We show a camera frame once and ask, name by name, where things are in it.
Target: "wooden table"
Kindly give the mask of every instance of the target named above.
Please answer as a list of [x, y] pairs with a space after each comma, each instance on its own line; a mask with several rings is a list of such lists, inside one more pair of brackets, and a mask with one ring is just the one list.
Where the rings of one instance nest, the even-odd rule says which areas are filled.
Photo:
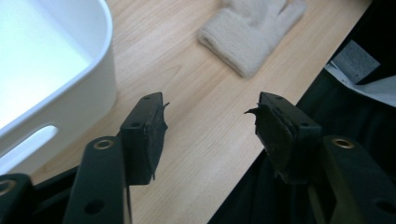
[[134, 223], [206, 223], [262, 151], [254, 133], [261, 91], [297, 103], [370, 0], [306, 0], [308, 10], [258, 74], [242, 79], [200, 45], [214, 0], [107, 0], [113, 14], [118, 99], [76, 142], [35, 172], [40, 182], [78, 165], [92, 139], [114, 135], [137, 101], [162, 91], [165, 120], [157, 179], [132, 187]]

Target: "black fabric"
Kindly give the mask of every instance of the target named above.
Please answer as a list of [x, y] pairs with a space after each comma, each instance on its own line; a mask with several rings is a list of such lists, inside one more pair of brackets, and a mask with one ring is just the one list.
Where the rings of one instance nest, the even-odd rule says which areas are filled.
[[[345, 88], [323, 70], [297, 104], [323, 128], [323, 135], [354, 139], [396, 176], [396, 108]], [[290, 186], [274, 177], [265, 151], [209, 223], [316, 223], [307, 186]]]

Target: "glove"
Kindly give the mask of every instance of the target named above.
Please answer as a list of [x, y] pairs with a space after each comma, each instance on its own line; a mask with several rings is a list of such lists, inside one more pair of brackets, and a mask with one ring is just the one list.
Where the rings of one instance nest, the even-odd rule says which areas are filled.
[[306, 9], [304, 0], [223, 0], [199, 41], [242, 77], [252, 77]]

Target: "white container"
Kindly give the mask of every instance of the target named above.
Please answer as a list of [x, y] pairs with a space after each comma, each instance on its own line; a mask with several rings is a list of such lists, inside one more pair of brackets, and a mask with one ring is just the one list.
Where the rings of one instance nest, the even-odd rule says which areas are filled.
[[103, 0], [0, 0], [0, 175], [31, 174], [113, 106]]

